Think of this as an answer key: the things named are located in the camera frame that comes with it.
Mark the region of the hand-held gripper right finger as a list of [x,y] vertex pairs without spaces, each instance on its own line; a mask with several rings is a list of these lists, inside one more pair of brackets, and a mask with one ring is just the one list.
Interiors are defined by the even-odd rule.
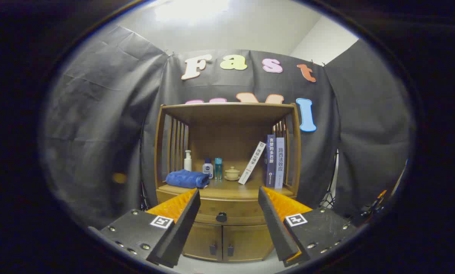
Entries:
[[289,267],[337,250],[357,227],[325,207],[309,208],[273,189],[260,187],[261,207],[278,259]]

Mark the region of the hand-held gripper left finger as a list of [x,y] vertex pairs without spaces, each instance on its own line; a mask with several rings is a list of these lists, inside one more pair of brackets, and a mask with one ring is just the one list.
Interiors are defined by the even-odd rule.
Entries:
[[142,267],[173,268],[183,252],[201,206],[199,189],[150,210],[131,209],[101,229],[88,232],[119,256]]

